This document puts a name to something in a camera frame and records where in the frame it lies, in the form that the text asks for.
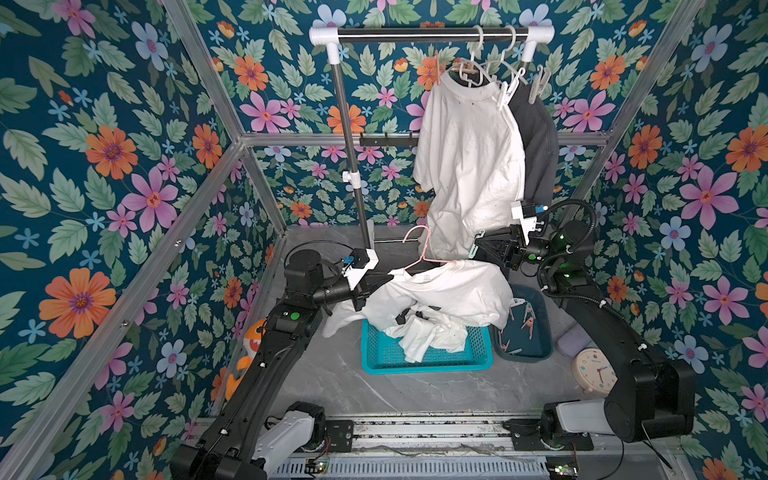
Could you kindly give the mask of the pink wire hanger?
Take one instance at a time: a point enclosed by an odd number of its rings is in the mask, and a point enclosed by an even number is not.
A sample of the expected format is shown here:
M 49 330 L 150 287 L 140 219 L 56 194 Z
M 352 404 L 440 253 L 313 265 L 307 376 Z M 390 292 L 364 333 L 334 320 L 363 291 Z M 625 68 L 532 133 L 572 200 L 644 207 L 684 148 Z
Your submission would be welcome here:
M 406 234 L 403 236 L 400 242 L 402 244 L 407 243 L 411 239 L 411 236 L 415 234 L 417 231 L 421 231 L 423 233 L 423 235 L 419 240 L 420 253 L 418 258 L 415 261 L 413 261 L 412 263 L 404 267 L 404 270 L 415 268 L 425 262 L 430 263 L 432 265 L 455 264 L 455 261 L 453 260 L 435 259 L 435 258 L 428 257 L 429 241 L 431 239 L 432 231 L 427 225 L 413 226 L 406 232 Z

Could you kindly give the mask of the white garment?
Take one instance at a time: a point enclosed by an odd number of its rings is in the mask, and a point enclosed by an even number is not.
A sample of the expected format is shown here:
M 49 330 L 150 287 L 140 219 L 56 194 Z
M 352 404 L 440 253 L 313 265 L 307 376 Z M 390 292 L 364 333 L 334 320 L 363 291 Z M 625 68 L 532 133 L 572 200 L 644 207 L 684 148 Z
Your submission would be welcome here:
M 404 269 L 356 308 L 350 300 L 333 307 L 322 330 L 330 338 L 359 320 L 399 341 L 405 361 L 420 363 L 431 348 L 459 353 L 468 329 L 506 326 L 516 305 L 500 268 L 474 260 L 456 260 L 415 275 Z
M 525 190 L 525 151 L 517 121 L 495 83 L 470 87 L 449 72 L 430 93 L 414 180 L 434 193 L 426 222 L 430 254 L 464 259 L 482 230 L 512 223 Z

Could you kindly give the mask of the dark grey t-shirt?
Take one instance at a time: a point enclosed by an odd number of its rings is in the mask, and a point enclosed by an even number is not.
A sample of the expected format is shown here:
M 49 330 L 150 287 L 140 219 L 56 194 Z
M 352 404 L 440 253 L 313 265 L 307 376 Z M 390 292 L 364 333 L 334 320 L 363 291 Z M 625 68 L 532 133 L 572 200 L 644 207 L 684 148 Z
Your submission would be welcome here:
M 553 118 L 540 99 L 529 101 L 530 87 L 520 85 L 508 107 L 516 120 L 525 153 L 523 200 L 551 205 L 554 198 L 559 143 Z

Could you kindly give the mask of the white plastic hanger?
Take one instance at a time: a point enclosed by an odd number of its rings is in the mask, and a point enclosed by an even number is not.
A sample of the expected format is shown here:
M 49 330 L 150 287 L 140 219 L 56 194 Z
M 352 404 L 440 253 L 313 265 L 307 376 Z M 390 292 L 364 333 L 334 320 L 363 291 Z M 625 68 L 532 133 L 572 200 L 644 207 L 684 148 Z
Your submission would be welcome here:
M 484 47 L 484 30 L 481 26 L 474 26 L 478 35 L 478 41 L 474 47 L 468 47 L 469 57 L 458 58 L 448 70 L 449 77 L 460 86 L 467 88 L 479 88 L 494 85 L 497 80 L 481 64 L 480 54 Z
M 512 54 L 514 53 L 515 47 L 518 44 L 517 30 L 512 25 L 505 25 L 504 29 L 510 34 L 510 41 L 509 45 L 500 52 L 498 64 L 500 67 L 506 68 L 510 83 L 513 81 L 521 81 L 526 83 L 528 67 L 520 61 L 515 61 L 512 58 Z

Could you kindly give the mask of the salmon clothespin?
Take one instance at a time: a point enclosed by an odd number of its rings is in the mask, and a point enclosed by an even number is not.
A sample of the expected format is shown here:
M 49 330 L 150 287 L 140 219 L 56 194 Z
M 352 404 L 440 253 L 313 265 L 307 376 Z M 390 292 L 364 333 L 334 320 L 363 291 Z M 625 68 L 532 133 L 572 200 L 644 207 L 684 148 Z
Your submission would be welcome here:
M 435 72 L 436 72 L 436 78 L 439 79 L 443 72 L 445 71 L 445 64 L 440 59 L 440 52 L 436 51 L 434 55 L 435 59 Z

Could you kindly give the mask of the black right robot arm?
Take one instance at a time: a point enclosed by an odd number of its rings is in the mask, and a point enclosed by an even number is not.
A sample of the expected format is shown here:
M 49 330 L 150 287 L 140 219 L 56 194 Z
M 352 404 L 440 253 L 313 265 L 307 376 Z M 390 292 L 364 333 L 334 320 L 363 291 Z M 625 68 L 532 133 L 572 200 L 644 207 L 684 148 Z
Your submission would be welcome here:
M 552 439 L 567 432 L 567 421 L 588 410 L 625 443 L 687 435 L 695 417 L 696 374 L 687 362 L 668 359 L 646 342 L 601 293 L 584 265 L 597 226 L 595 209 L 583 200 L 550 207 L 514 202 L 511 224 L 479 230 L 469 250 L 471 258 L 503 270 L 535 266 L 531 276 L 542 294 L 577 321 L 617 375 L 602 401 L 547 406 L 542 435 Z

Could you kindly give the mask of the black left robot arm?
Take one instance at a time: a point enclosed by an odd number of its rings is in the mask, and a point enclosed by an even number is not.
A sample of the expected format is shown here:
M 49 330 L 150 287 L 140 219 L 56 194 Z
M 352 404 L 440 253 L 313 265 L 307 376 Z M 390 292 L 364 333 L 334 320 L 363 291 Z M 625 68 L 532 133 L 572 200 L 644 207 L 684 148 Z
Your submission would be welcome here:
M 306 351 L 322 313 L 343 301 L 361 309 L 379 262 L 354 248 L 340 267 L 315 250 L 286 258 L 286 288 L 266 317 L 258 351 L 228 403 L 194 445 L 170 461 L 174 479 L 266 479 L 299 448 L 323 439 L 321 408 L 298 403 L 278 424 L 264 426 L 288 374 Z

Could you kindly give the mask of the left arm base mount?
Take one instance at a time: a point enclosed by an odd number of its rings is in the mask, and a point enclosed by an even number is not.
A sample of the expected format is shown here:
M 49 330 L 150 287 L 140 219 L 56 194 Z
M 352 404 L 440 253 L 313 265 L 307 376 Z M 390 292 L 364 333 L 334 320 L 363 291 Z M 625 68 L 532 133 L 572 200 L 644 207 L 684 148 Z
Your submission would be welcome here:
M 310 440 L 297 452 L 301 453 L 348 453 L 352 450 L 355 424 L 352 420 L 324 420 L 313 428 Z

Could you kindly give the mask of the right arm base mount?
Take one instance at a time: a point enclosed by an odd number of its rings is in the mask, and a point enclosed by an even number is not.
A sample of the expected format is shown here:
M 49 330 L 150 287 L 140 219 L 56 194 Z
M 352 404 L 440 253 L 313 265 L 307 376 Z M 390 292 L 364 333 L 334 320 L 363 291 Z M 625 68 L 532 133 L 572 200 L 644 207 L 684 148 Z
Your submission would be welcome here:
M 566 433 L 541 418 L 511 418 L 501 424 L 511 437 L 515 451 L 592 451 L 589 434 Z

